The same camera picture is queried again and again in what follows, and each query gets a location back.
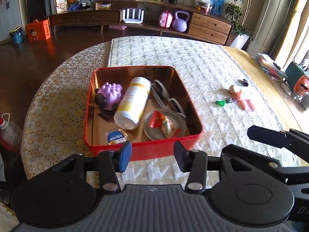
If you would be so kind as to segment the round metal tin lid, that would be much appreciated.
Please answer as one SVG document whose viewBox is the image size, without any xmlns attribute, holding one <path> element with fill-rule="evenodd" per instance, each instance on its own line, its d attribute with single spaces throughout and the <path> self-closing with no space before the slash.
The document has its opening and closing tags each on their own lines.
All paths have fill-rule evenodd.
<svg viewBox="0 0 309 232">
<path fill-rule="evenodd" d="M 168 109 L 151 111 L 144 119 L 143 132 L 150 140 L 180 138 L 186 135 L 185 120 Z"/>
</svg>

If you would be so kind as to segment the white yellow bottle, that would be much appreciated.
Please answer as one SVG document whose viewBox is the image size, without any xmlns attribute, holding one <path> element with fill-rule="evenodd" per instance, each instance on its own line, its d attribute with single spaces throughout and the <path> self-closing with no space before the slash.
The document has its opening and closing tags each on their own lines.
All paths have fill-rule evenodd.
<svg viewBox="0 0 309 232">
<path fill-rule="evenodd" d="M 114 122 L 118 127 L 128 131 L 138 127 L 150 87 L 150 81 L 144 77 L 135 77 L 131 81 L 114 115 Z"/>
</svg>

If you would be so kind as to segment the pink comb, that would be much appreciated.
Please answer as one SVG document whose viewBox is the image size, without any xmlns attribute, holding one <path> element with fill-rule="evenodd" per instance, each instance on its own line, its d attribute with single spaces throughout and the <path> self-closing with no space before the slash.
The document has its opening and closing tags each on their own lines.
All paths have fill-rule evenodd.
<svg viewBox="0 0 309 232">
<path fill-rule="evenodd" d="M 238 105 L 244 111 L 250 111 L 250 112 L 255 111 L 254 104 L 253 104 L 253 102 L 251 100 L 248 100 L 248 99 L 239 100 L 238 101 Z"/>
</svg>

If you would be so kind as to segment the green small toy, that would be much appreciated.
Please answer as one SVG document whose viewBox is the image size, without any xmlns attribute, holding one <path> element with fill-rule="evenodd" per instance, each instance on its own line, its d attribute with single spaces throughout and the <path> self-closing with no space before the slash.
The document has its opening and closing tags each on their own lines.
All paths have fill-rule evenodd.
<svg viewBox="0 0 309 232">
<path fill-rule="evenodd" d="M 225 101 L 225 100 L 223 100 L 223 101 L 216 101 L 215 103 L 216 103 L 217 105 L 219 105 L 219 106 L 225 106 L 226 101 Z"/>
</svg>

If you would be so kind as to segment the metal nail clipper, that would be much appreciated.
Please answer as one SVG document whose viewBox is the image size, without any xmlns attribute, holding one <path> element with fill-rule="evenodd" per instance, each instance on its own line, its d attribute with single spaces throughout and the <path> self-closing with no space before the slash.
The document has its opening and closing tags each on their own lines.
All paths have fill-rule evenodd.
<svg viewBox="0 0 309 232">
<path fill-rule="evenodd" d="M 226 100 L 226 103 L 234 103 L 234 102 L 238 102 L 238 100 L 235 98 L 230 98 Z"/>
</svg>

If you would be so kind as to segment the purple sheep toy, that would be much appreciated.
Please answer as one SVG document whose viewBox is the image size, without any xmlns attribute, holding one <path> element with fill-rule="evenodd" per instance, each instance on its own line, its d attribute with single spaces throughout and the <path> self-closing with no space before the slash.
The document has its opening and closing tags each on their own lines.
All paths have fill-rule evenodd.
<svg viewBox="0 0 309 232">
<path fill-rule="evenodd" d="M 106 82 L 94 90 L 95 104 L 101 112 L 115 113 L 123 98 L 123 87 L 120 84 Z"/>
</svg>

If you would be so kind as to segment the orange pink small stick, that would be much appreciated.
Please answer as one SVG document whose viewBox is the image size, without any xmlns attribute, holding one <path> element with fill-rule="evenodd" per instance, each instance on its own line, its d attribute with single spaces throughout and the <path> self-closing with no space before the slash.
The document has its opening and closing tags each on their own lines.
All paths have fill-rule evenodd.
<svg viewBox="0 0 309 232">
<path fill-rule="evenodd" d="M 238 100 L 238 101 L 242 100 L 242 94 L 243 94 L 242 90 L 240 90 L 239 92 L 237 92 L 237 93 L 236 93 L 236 100 Z"/>
</svg>

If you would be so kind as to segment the beige garlic shaped toy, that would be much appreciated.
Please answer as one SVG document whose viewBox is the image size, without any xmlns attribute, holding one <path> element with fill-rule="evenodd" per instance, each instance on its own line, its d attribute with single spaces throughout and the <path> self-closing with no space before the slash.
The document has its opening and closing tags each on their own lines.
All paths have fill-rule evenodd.
<svg viewBox="0 0 309 232">
<path fill-rule="evenodd" d="M 241 87 L 238 85 L 231 85 L 229 92 L 231 95 L 237 96 L 241 92 Z"/>
</svg>

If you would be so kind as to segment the white frame sunglasses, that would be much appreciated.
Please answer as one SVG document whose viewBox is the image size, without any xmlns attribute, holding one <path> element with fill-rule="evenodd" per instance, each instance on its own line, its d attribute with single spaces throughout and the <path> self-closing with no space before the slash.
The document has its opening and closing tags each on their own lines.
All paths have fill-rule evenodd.
<svg viewBox="0 0 309 232">
<path fill-rule="evenodd" d="M 167 89 L 159 80 L 154 80 L 151 84 L 151 90 L 155 100 L 162 108 L 173 110 L 183 119 L 186 119 L 186 115 L 180 103 L 175 98 L 170 97 Z"/>
</svg>

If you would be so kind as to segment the dark lipstick tube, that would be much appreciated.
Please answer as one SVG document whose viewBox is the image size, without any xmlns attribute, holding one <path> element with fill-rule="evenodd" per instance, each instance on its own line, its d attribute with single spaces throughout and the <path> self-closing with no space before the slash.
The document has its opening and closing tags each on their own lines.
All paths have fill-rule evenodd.
<svg viewBox="0 0 309 232">
<path fill-rule="evenodd" d="M 247 87 L 249 84 L 248 84 L 248 81 L 246 79 L 243 79 L 243 80 L 238 80 L 238 83 L 241 85 L 241 86 L 244 86 L 244 87 Z"/>
</svg>

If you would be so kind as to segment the green orange tissue box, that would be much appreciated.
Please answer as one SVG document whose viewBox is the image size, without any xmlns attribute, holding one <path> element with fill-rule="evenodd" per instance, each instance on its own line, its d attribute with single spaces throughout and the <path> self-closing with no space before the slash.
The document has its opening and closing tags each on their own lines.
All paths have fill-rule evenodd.
<svg viewBox="0 0 309 232">
<path fill-rule="evenodd" d="M 300 68 L 298 64 L 292 61 L 285 70 L 288 78 L 286 79 L 288 85 L 294 93 L 299 91 L 308 92 L 308 73 Z"/>
</svg>

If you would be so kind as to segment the stack of books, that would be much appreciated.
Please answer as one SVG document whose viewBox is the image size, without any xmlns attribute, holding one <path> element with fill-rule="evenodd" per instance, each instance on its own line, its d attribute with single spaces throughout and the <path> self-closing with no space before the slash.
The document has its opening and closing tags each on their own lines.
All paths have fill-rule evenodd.
<svg viewBox="0 0 309 232">
<path fill-rule="evenodd" d="M 281 80 L 288 78 L 287 74 L 267 54 L 258 53 L 252 58 L 264 73 Z"/>
</svg>

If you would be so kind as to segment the pink toy case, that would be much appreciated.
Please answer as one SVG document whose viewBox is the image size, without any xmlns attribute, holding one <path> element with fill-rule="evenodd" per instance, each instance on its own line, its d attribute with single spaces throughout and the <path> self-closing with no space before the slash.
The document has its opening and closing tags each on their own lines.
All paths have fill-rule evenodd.
<svg viewBox="0 0 309 232">
<path fill-rule="evenodd" d="M 173 15 L 168 10 L 162 12 L 159 17 L 159 27 L 169 28 L 173 21 Z"/>
</svg>

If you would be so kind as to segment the potted green tree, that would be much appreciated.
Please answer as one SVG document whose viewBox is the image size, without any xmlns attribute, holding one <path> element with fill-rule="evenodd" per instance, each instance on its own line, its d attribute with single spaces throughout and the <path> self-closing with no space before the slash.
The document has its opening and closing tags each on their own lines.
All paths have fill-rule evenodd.
<svg viewBox="0 0 309 232">
<path fill-rule="evenodd" d="M 231 0 L 226 4 L 225 15 L 233 25 L 232 33 L 236 35 L 231 47 L 241 49 L 251 37 L 251 30 L 244 25 L 253 0 Z"/>
</svg>

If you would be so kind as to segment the snack box with cartoon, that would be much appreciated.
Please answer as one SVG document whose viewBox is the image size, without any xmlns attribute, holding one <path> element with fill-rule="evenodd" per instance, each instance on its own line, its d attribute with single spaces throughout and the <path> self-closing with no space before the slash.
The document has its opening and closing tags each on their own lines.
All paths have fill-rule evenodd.
<svg viewBox="0 0 309 232">
<path fill-rule="evenodd" d="M 67 0 L 54 0 L 55 1 L 55 11 L 57 14 L 66 12 L 68 10 Z"/>
</svg>

